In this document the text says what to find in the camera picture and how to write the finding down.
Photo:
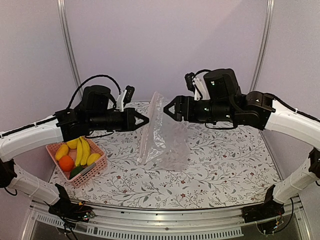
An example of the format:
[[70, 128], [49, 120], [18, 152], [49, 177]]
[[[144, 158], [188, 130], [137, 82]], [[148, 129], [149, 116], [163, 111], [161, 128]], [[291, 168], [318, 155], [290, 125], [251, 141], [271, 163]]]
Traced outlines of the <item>clear zip top bag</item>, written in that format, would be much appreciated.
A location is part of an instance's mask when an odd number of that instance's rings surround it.
[[154, 92], [147, 109], [149, 123], [143, 127], [137, 162], [165, 170], [184, 171], [191, 155], [187, 127], [164, 113], [169, 100]]

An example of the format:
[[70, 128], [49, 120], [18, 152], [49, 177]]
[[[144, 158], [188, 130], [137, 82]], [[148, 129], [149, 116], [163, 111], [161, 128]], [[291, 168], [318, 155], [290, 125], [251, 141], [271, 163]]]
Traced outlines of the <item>yellow banana bunch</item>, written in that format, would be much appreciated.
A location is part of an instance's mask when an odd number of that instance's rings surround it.
[[87, 164], [90, 154], [91, 149], [89, 143], [86, 141], [84, 137], [79, 137], [76, 147], [75, 166], [85, 166]]

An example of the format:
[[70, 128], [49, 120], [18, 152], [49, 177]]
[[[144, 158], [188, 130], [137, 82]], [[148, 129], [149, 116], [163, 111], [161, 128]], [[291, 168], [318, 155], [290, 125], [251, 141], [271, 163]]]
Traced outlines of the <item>yellow lemon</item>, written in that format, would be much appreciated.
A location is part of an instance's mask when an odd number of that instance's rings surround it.
[[78, 138], [67, 141], [66, 145], [71, 149], [71, 150], [75, 150], [78, 146]]

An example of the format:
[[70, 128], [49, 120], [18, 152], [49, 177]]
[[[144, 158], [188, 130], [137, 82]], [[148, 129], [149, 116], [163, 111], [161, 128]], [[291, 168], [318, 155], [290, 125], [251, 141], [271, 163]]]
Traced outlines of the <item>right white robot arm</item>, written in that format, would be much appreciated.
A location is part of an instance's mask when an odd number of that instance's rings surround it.
[[176, 96], [163, 111], [177, 122], [217, 124], [230, 122], [258, 130], [275, 131], [312, 146], [305, 162], [289, 177], [269, 187], [264, 201], [242, 209], [246, 223], [282, 215], [287, 200], [320, 179], [320, 121], [293, 108], [271, 93], [241, 92], [230, 68], [201, 70], [184, 77], [193, 96]]

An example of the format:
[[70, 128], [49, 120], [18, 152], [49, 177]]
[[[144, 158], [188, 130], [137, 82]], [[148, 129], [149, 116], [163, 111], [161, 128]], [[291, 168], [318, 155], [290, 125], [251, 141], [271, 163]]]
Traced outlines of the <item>yellow mango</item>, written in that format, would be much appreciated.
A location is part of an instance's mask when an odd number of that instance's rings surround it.
[[92, 165], [92, 164], [95, 163], [95, 161], [97, 161], [100, 157], [101, 157], [101, 155], [100, 155], [99, 153], [92, 153], [92, 154], [88, 157], [87, 162], [86, 162], [86, 165], [87, 165], [87, 166]]
[[59, 161], [62, 157], [68, 155], [69, 147], [67, 144], [62, 144], [55, 153], [55, 160]]

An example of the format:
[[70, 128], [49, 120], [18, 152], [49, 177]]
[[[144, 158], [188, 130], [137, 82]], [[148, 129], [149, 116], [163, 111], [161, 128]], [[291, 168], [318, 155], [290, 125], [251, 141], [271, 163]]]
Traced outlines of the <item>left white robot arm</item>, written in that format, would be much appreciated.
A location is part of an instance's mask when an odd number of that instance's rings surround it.
[[102, 85], [85, 87], [80, 103], [29, 125], [0, 134], [0, 186], [21, 191], [43, 201], [49, 213], [85, 221], [93, 215], [90, 206], [72, 203], [65, 188], [47, 183], [15, 164], [14, 157], [39, 147], [68, 142], [93, 131], [130, 132], [146, 125], [147, 116], [125, 105], [135, 89], [127, 86], [117, 99]]

